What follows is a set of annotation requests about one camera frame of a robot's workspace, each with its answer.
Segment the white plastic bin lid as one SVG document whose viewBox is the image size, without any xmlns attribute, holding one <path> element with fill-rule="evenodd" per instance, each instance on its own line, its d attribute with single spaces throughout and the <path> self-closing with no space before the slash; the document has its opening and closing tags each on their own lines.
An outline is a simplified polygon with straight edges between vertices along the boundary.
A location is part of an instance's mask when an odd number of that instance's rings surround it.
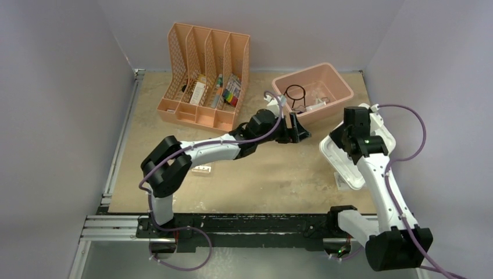
<svg viewBox="0 0 493 279">
<path fill-rule="evenodd" d="M 372 113 L 370 119 L 370 134 L 379 135 L 384 140 L 388 152 L 392 153 L 396 147 L 396 140 L 385 127 L 382 116 L 379 113 Z M 329 135 L 320 142 L 319 150 L 335 170 L 334 173 L 339 173 L 349 185 L 350 189 L 360 190 L 366 187 L 365 180 L 358 168 L 353 164 L 353 161 L 347 157 L 347 154 L 336 146 Z"/>
</svg>

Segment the aluminium frame rail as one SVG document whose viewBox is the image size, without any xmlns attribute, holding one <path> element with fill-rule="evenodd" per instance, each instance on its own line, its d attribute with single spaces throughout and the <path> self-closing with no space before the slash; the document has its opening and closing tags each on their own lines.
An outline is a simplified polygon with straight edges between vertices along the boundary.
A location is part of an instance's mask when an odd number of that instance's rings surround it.
<svg viewBox="0 0 493 279">
<path fill-rule="evenodd" d="M 327 216 L 322 213 L 177 213 L 171 227 L 184 230 L 174 233 L 155 229 L 146 215 L 95 215 L 86 218 L 81 236 L 87 241 L 202 242 L 205 237 L 187 229 L 196 227 L 214 245 L 227 239 L 247 239 L 265 246 L 350 239 L 345 232 L 328 229 Z"/>
</svg>

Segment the pink plastic bin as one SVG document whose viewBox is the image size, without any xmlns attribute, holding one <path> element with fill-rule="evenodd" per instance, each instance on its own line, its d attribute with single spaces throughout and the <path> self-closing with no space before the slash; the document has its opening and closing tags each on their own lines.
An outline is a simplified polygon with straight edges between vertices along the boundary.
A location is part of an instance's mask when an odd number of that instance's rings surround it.
<svg viewBox="0 0 493 279">
<path fill-rule="evenodd" d="M 280 95 L 283 95 L 285 89 L 291 84 L 303 86 L 306 89 L 307 106 L 314 105 L 316 98 L 328 97 L 330 99 L 330 103 L 322 108 L 297 114 L 299 122 L 304 126 L 336 115 L 354 97 L 353 89 L 334 66 L 327 62 L 277 77 L 271 84 L 275 92 Z M 289 99 L 285 104 L 285 110 L 288 113 L 293 112 Z"/>
</svg>

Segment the white printed label card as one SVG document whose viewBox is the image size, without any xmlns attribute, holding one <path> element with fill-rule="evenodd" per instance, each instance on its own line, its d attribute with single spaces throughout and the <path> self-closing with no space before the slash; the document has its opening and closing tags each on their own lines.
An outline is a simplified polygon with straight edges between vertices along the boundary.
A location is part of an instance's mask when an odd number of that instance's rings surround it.
<svg viewBox="0 0 493 279">
<path fill-rule="evenodd" d="M 340 176 L 339 173 L 334 173 L 334 179 L 335 179 L 335 182 L 336 182 L 337 189 L 339 191 L 347 191 L 347 190 L 350 190 L 349 185 L 346 183 L 346 181 L 344 180 L 344 178 L 342 176 Z"/>
</svg>

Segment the white orange box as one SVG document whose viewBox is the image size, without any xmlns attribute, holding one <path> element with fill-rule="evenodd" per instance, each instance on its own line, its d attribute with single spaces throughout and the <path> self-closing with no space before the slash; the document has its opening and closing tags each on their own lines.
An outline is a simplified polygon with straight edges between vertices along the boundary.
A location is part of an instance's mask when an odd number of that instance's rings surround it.
<svg viewBox="0 0 493 279">
<path fill-rule="evenodd" d="M 189 103 L 192 105 L 199 105 L 205 91 L 206 91 L 206 76 L 200 74 L 195 82 L 195 87 L 192 91 L 192 95 Z"/>
</svg>

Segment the green capped tube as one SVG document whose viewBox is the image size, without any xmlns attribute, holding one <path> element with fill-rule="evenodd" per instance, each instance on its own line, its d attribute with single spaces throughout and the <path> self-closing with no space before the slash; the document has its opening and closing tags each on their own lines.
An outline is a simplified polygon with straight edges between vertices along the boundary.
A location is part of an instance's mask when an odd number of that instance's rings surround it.
<svg viewBox="0 0 493 279">
<path fill-rule="evenodd" d="M 213 94 L 212 103 L 210 104 L 210 108 L 212 109 L 217 108 L 217 104 L 219 103 L 219 99 L 222 95 L 222 89 L 223 89 L 223 75 L 219 74 L 214 87 L 214 91 L 213 91 L 214 94 Z"/>
</svg>

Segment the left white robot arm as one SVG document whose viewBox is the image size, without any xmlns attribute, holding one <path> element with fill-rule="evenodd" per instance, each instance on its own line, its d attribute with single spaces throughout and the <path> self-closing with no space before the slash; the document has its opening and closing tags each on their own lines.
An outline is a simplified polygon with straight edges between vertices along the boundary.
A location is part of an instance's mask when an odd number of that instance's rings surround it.
<svg viewBox="0 0 493 279">
<path fill-rule="evenodd" d="M 202 141 L 179 141 L 173 135 L 167 136 L 142 161 L 144 178 L 139 188 L 148 195 L 153 233 L 165 238 L 173 232 L 173 195 L 191 169 L 245 158 L 265 142 L 297 144 L 310 138 L 311 133 L 302 126 L 296 113 L 284 115 L 283 96 L 268 93 L 265 99 L 267 108 L 258 110 L 234 130 Z"/>
</svg>

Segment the orange plastic file organizer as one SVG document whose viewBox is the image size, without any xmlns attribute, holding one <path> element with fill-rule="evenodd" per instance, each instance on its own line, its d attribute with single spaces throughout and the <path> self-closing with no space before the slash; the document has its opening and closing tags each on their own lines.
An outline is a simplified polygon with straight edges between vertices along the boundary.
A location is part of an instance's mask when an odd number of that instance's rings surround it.
<svg viewBox="0 0 493 279">
<path fill-rule="evenodd" d="M 167 35 L 172 79 L 157 107 L 160 118 L 216 133 L 232 130 L 248 90 L 250 42 L 247 34 L 174 23 Z M 189 101 L 200 74 L 206 76 L 206 91 L 199 105 L 192 105 Z M 217 108 L 210 108 L 219 74 L 223 75 L 222 93 L 232 74 L 240 78 L 236 107 L 221 95 Z"/>
</svg>

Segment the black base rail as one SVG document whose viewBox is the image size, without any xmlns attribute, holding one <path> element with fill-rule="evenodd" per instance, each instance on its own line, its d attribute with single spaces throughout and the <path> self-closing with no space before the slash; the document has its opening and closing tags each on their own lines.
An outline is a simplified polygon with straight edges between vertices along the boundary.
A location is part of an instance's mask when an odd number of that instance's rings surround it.
<svg viewBox="0 0 493 279">
<path fill-rule="evenodd" d="M 329 228 L 322 213 L 176 213 L 156 228 L 150 217 L 137 220 L 137 238 L 151 241 L 154 253 L 192 253 L 197 248 L 299 248 L 346 256 L 359 245 Z"/>
</svg>

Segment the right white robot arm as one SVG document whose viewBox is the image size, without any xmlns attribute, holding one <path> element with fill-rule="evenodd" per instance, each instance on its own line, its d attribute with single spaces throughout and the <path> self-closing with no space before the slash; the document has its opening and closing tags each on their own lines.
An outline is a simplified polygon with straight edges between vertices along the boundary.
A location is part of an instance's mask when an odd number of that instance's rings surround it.
<svg viewBox="0 0 493 279">
<path fill-rule="evenodd" d="M 433 243 L 429 228 L 421 228 L 391 170 L 393 161 L 384 139 L 371 133 L 371 115 L 378 106 L 344 108 L 343 121 L 330 134 L 337 153 L 350 159 L 362 175 L 377 211 L 377 220 L 364 217 L 353 206 L 333 206 L 327 231 L 349 234 L 364 248 L 374 271 L 414 269 L 421 266 Z"/>
</svg>

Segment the clear test tube rack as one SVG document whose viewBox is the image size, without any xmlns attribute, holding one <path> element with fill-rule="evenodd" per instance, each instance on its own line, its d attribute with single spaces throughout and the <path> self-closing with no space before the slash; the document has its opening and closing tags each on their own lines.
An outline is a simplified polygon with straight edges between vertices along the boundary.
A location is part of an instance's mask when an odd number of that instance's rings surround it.
<svg viewBox="0 0 493 279">
<path fill-rule="evenodd" d="M 191 172 L 194 174 L 210 175 L 212 172 L 212 163 L 197 165 L 191 169 Z"/>
</svg>

